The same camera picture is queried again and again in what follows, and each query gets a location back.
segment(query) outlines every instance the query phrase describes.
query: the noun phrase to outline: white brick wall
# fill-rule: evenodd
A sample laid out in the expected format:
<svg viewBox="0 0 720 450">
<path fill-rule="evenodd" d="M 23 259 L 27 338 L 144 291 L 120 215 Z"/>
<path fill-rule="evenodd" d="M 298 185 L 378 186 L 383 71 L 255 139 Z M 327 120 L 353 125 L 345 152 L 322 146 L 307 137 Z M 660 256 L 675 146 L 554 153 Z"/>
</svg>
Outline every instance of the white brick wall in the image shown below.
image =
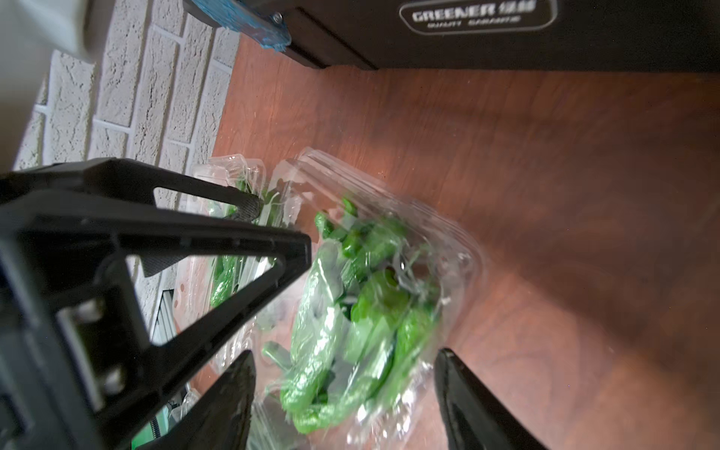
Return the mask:
<svg viewBox="0 0 720 450">
<path fill-rule="evenodd" d="M 187 16 L 181 0 L 117 0 L 102 61 L 53 54 L 15 168 L 114 156 L 188 173 L 215 146 L 238 39 Z M 178 203 L 170 191 L 156 199 Z M 149 328 L 175 271 L 134 270 Z"/>
</svg>

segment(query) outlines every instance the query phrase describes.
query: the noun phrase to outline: clear plastic clamshell container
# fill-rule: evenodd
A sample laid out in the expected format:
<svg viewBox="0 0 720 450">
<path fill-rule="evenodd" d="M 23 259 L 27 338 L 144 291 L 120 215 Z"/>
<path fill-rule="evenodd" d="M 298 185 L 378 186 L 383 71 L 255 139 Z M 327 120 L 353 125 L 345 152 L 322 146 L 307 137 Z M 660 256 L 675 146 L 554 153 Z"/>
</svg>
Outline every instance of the clear plastic clamshell container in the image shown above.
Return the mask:
<svg viewBox="0 0 720 450">
<path fill-rule="evenodd" d="M 308 234 L 313 264 L 215 357 L 219 374 L 253 351 L 248 449 L 402 447 L 433 391 L 436 352 L 484 277 L 479 246 L 430 207 L 318 150 L 280 162 L 259 193 L 278 202 L 257 222 Z M 216 266 L 192 268 L 192 259 L 179 269 L 179 328 L 213 306 Z M 238 267 L 232 292 L 272 265 L 255 259 Z"/>
</svg>

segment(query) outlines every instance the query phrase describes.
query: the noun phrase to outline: wooden surface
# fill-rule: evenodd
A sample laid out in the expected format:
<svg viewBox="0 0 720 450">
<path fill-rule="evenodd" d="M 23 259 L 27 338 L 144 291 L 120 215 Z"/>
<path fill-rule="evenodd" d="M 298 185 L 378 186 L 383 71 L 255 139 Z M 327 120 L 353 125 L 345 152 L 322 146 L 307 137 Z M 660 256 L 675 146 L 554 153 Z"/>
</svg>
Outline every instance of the wooden surface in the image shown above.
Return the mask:
<svg viewBox="0 0 720 450">
<path fill-rule="evenodd" d="M 490 264 L 451 347 L 550 448 L 717 449 L 719 135 L 716 76 L 314 71 L 243 38 L 215 155 L 311 146 L 457 220 Z"/>
</svg>

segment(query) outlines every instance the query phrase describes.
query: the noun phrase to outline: screw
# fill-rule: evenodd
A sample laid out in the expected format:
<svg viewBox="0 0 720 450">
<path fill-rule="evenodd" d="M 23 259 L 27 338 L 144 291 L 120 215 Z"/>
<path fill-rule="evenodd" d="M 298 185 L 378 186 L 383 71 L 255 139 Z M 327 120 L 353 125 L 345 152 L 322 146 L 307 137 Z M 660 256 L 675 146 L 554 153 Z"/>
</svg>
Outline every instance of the screw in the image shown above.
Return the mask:
<svg viewBox="0 0 720 450">
<path fill-rule="evenodd" d="M 118 395 L 125 388 L 127 375 L 122 366 L 115 366 L 106 372 L 99 381 L 105 395 Z"/>
<path fill-rule="evenodd" d="M 105 302 L 92 299 L 73 308 L 73 319 L 75 323 L 92 323 L 102 319 L 104 313 Z"/>
</svg>

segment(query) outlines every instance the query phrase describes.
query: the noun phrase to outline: green pepper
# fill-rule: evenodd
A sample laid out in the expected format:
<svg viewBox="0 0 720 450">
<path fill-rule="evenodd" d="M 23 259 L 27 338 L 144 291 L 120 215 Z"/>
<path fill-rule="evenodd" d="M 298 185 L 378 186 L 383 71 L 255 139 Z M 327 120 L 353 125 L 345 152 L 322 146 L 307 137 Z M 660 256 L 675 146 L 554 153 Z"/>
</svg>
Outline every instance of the green pepper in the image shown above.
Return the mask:
<svg viewBox="0 0 720 450">
<path fill-rule="evenodd" d="M 350 227 L 350 229 L 357 230 L 360 233 L 360 236 L 362 236 L 363 239 L 365 239 L 370 234 L 370 232 L 372 231 L 374 226 L 375 226 L 374 220 L 358 219 L 355 222 L 353 222 L 353 225 Z"/>
<path fill-rule="evenodd" d="M 215 259 L 215 275 L 213 276 L 210 306 L 217 307 L 233 294 L 235 286 L 235 269 L 238 257 L 222 255 Z"/>
<path fill-rule="evenodd" d="M 392 339 L 383 340 L 372 357 L 357 368 L 345 394 L 337 402 L 313 404 L 293 413 L 295 428 L 300 433 L 308 434 L 342 423 L 382 386 L 392 366 L 392 353 Z"/>
<path fill-rule="evenodd" d="M 343 197 L 342 203 L 346 214 L 358 217 L 358 207 L 348 197 Z"/>
<path fill-rule="evenodd" d="M 386 217 L 378 222 L 368 233 L 357 256 L 343 267 L 341 278 L 345 289 L 352 290 L 354 285 L 365 279 L 368 272 L 393 257 L 402 245 L 406 232 L 405 226 L 398 219 Z"/>
<path fill-rule="evenodd" d="M 354 258 L 358 251 L 362 248 L 363 237 L 360 230 L 350 230 L 343 240 L 343 256 L 346 258 Z"/>
<path fill-rule="evenodd" d="M 342 297 L 343 285 L 336 265 L 339 249 L 340 244 L 335 240 L 323 242 L 307 275 L 292 324 L 290 355 L 294 363 L 310 354 L 318 330 L 323 326 L 324 314 Z"/>
<path fill-rule="evenodd" d="M 435 326 L 435 315 L 432 309 L 426 306 L 411 308 L 400 322 L 395 354 L 392 357 L 392 370 L 379 392 L 379 403 L 384 408 L 392 407 L 405 391 L 410 370 L 415 366 Z"/>
<path fill-rule="evenodd" d="M 392 336 L 409 301 L 410 294 L 398 287 L 391 270 L 372 274 L 350 312 L 352 324 L 343 358 L 355 364 L 382 339 Z"/>
<path fill-rule="evenodd" d="M 409 301 L 410 294 L 397 285 L 391 269 L 377 271 L 363 284 L 350 318 L 359 322 L 364 318 L 376 320 L 390 315 L 390 325 L 396 325 Z"/>
<path fill-rule="evenodd" d="M 315 215 L 315 226 L 318 228 L 318 233 L 323 239 L 327 239 L 330 233 L 335 230 L 335 225 L 328 218 L 328 213 L 325 211 L 318 211 Z"/>
<path fill-rule="evenodd" d="M 310 352 L 305 358 L 292 361 L 293 367 L 280 390 L 282 409 L 288 413 L 299 413 L 318 396 L 332 366 L 346 322 L 339 306 L 328 308 Z"/>
</svg>

